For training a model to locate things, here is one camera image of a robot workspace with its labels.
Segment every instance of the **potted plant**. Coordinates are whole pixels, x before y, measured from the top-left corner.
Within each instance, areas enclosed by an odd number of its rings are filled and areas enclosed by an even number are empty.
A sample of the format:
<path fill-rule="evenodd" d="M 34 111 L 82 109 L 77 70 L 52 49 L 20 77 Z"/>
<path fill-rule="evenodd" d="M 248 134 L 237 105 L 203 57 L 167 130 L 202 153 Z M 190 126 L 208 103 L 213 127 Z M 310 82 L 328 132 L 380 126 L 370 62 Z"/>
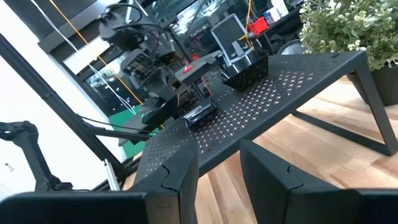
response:
<path fill-rule="evenodd" d="M 398 0 L 306 0 L 300 12 L 306 53 L 366 51 L 384 106 L 398 104 Z M 368 102 L 358 76 L 347 77 Z"/>

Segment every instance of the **computer screen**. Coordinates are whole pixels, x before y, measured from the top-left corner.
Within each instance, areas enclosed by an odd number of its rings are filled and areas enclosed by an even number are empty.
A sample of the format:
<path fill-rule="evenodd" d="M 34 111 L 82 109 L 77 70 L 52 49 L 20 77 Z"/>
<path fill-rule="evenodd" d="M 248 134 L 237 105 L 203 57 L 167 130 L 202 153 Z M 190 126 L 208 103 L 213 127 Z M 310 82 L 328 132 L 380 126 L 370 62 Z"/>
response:
<path fill-rule="evenodd" d="M 232 43 L 239 40 L 245 32 L 240 26 L 240 21 L 237 20 L 236 16 L 231 15 L 225 20 L 221 21 L 215 28 L 213 28 L 215 38 L 218 39 L 219 44 L 222 45 L 228 58 L 230 60 L 237 57 L 236 51 L 232 46 Z M 246 51 L 248 48 L 245 41 L 238 42 L 239 45 Z"/>

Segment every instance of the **black cable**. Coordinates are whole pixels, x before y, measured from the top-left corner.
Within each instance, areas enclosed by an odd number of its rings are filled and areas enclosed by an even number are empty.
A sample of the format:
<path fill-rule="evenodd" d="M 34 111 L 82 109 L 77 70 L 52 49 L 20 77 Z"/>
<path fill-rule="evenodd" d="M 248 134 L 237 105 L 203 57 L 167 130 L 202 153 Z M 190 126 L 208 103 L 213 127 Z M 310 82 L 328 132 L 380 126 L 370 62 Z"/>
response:
<path fill-rule="evenodd" d="M 204 52 L 205 54 L 209 54 L 205 49 L 203 49 L 203 48 L 201 48 L 201 47 L 199 47 L 199 46 L 196 46 L 195 44 L 192 44 L 192 43 L 189 42 L 188 40 L 183 39 L 183 38 L 179 37 L 178 35 L 174 35 L 172 32 L 170 32 L 170 31 L 168 31 L 168 30 L 162 28 L 160 25 L 157 25 L 157 24 L 148 24 L 148 23 L 145 23 L 145 24 L 123 24 L 123 25 L 120 25 L 120 26 L 113 27 L 113 29 L 118 30 L 118 29 L 123 29 L 123 28 L 128 28 L 128 27 L 142 27 L 142 26 L 152 26 L 152 27 L 156 27 L 156 28 L 160 29 L 161 31 L 170 34 L 171 36 L 174 36 L 175 38 L 178 38 L 178 39 L 184 41 L 184 42 L 187 43 L 188 45 L 191 45 L 192 47 L 194 47 L 194 48 L 196 48 L 196 49 L 198 49 L 198 50 L 201 50 L 201 51 Z"/>
<path fill-rule="evenodd" d="M 129 128 L 129 127 L 119 126 L 119 125 L 115 125 L 115 124 L 105 123 L 105 122 L 102 122 L 102 121 L 97 121 L 97 120 L 94 120 L 94 119 L 91 119 L 91 118 L 86 118 L 86 117 L 83 117 L 83 116 L 80 116 L 80 115 L 78 115 L 78 116 L 81 117 L 81 118 L 83 118 L 83 119 L 86 119 L 86 120 L 88 120 L 88 121 L 96 122 L 96 123 L 98 123 L 98 124 L 109 125 L 109 126 L 112 126 L 112 127 L 115 127 L 115 128 L 126 128 L 126 129 L 130 129 L 130 130 L 141 131 L 141 132 L 147 133 L 147 134 L 156 134 L 156 133 L 153 132 L 153 131 L 146 131 L 146 130 L 139 129 L 139 128 Z"/>
<path fill-rule="evenodd" d="M 114 3 L 114 4 L 110 4 L 110 5 L 106 6 L 106 7 L 105 7 L 105 10 L 107 10 L 107 9 L 112 9 L 112 8 L 114 8 L 114 7 L 120 7 L 120 6 L 131 7 L 131 8 L 133 8 L 133 9 L 135 9 L 135 10 L 138 12 L 138 14 L 139 14 L 139 18 L 136 20 L 136 22 L 141 21 L 141 19 L 142 19 L 142 11 L 141 11 L 141 9 L 138 8 L 137 6 L 132 5 L 132 4 L 128 4 L 128 3 Z"/>

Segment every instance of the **metal pole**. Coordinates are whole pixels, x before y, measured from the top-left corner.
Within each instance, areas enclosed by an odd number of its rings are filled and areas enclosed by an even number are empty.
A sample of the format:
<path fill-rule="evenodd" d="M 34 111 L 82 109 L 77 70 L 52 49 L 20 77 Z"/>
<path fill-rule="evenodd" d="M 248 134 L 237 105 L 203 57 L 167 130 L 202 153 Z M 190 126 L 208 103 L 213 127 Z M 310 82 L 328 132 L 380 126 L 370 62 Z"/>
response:
<path fill-rule="evenodd" d="M 108 162 L 108 160 L 105 159 L 104 166 L 105 166 L 105 169 L 106 169 L 106 174 L 107 174 L 107 178 L 108 178 L 109 188 L 112 191 L 120 191 L 118 180 L 116 179 L 116 177 L 114 175 L 112 164 L 110 164 Z"/>
<path fill-rule="evenodd" d="M 73 132 L 102 161 L 107 159 L 116 176 L 124 180 L 128 173 L 118 159 L 94 135 L 86 130 L 83 120 L 58 96 L 51 86 L 25 60 L 25 58 L 0 34 L 0 56 L 21 76 L 25 82 L 48 104 L 51 109 L 72 129 Z"/>

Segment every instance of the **green plant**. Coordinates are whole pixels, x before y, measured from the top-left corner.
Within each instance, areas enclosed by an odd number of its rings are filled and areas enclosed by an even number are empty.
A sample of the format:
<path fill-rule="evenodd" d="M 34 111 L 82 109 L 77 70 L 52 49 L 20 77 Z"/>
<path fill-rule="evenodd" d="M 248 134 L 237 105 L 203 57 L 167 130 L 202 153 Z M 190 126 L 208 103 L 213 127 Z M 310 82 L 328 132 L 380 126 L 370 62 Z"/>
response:
<path fill-rule="evenodd" d="M 306 53 L 363 50 L 371 71 L 398 64 L 398 0 L 305 0 Z"/>

